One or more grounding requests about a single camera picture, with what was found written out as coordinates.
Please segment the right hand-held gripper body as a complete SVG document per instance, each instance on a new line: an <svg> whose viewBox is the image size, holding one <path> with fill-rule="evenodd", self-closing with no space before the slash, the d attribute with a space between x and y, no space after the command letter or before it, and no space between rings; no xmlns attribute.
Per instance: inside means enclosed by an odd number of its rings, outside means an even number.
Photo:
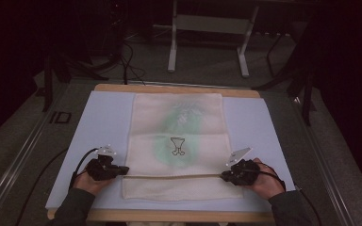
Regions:
<svg viewBox="0 0 362 226"><path fill-rule="evenodd" d="M230 168L232 184L236 186L251 186L258 177L259 166L252 159L244 157L251 151L250 147L231 153L226 166Z"/></svg>

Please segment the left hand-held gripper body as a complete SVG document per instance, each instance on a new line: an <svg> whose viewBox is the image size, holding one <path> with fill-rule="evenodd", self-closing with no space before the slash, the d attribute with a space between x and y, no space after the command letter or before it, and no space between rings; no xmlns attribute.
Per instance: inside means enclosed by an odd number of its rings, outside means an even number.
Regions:
<svg viewBox="0 0 362 226"><path fill-rule="evenodd" d="M86 166L86 172L94 181L114 179L119 175L119 167L112 164L116 152L109 146L98 148L93 158Z"/></svg>

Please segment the white printed cloth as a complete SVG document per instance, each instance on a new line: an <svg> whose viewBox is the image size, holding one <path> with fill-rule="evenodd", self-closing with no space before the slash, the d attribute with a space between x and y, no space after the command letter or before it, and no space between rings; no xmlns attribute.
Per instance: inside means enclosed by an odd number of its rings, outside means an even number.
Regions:
<svg viewBox="0 0 362 226"><path fill-rule="evenodd" d="M135 95L123 178L126 199L239 199L226 183L231 145L218 93Z"/></svg>

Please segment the person's left hand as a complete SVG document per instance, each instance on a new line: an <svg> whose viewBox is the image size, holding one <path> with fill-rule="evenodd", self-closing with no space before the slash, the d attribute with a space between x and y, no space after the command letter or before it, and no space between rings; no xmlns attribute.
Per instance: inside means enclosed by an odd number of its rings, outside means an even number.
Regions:
<svg viewBox="0 0 362 226"><path fill-rule="evenodd" d="M104 188L106 188L113 182L114 182L113 179L104 180L104 181L95 181L86 172L83 172L75 178L73 188L82 189L82 190L87 191L90 194L96 196Z"/></svg>

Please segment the person's right hand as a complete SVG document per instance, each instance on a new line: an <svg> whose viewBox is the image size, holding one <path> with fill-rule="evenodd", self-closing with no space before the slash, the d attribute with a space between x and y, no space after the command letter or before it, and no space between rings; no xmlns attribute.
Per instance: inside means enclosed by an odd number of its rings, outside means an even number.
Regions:
<svg viewBox="0 0 362 226"><path fill-rule="evenodd" d="M251 186L247 186L248 189L253 190L264 200L269 200L273 196L286 191L271 167L264 164L259 158L255 158L254 162L260 167L261 173Z"/></svg>

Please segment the light blue table mat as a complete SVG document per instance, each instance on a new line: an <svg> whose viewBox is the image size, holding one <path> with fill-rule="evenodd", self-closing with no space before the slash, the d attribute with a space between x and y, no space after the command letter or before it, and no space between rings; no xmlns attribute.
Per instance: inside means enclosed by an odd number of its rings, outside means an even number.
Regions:
<svg viewBox="0 0 362 226"><path fill-rule="evenodd" d="M94 91L90 94L46 204L47 209L54 210L60 206L66 196L72 171L84 167L87 161L96 156L95 151L98 148L109 145L116 152L115 164L126 166L132 107L136 94L109 91ZM222 95L222 105L231 153L250 147L252 150L246 155L247 158L258 157L269 164L285 182L287 190L293 190L294 184L265 101L261 98ZM123 196L123 178L118 178L96 198L94 209L232 212L267 212L270 209L254 192L240 186L238 187L243 196L239 199L175 202L126 199Z"/></svg>

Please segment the black metal stand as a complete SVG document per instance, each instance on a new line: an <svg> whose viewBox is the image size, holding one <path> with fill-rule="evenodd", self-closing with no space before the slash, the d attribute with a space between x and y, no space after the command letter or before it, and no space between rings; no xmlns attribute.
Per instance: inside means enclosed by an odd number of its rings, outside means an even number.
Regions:
<svg viewBox="0 0 362 226"><path fill-rule="evenodd" d="M296 99L303 92L302 118L307 126L311 125L309 114L314 79L314 66L304 53L309 47L310 35L305 31L297 41L287 63L280 69L276 76L263 85L252 87L252 90L267 90L291 80L287 88L287 95Z"/></svg>
<svg viewBox="0 0 362 226"><path fill-rule="evenodd" d="M59 82L69 83L72 79L69 67L79 70L83 75L94 80L107 80L106 77L94 73L92 69L82 65L64 52L59 51L58 48L53 47L49 50L48 55L44 59L43 87L39 88L37 91L37 95L44 98L43 112L48 111L54 100L53 74L56 75Z"/></svg>

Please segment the white metal stand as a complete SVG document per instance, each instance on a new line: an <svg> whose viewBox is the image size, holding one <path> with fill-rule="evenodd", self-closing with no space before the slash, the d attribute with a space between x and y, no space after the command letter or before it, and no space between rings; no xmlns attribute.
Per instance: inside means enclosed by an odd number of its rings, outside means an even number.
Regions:
<svg viewBox="0 0 362 226"><path fill-rule="evenodd" d="M167 68L169 73L175 72L177 56L177 31L188 30L242 35L244 38L243 43L237 48L239 68L242 77L247 78L250 76L245 52L247 50L249 39L253 33L259 6L253 7L249 19L236 19L179 14L177 11L177 5L178 0L173 0L172 41Z"/></svg>

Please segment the aluminium floor rail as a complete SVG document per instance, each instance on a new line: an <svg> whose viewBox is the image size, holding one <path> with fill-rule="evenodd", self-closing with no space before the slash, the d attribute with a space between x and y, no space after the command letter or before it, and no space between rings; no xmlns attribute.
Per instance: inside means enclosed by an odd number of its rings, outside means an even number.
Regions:
<svg viewBox="0 0 362 226"><path fill-rule="evenodd" d="M0 208L67 88L68 84L57 85L46 111L44 100L32 97L0 128Z"/></svg>
<svg viewBox="0 0 362 226"><path fill-rule="evenodd" d="M354 211L349 207L350 179L360 179L361 174L350 150L321 99L308 102L308 122L303 122L304 133L313 150L329 200L341 226L356 226Z"/></svg>

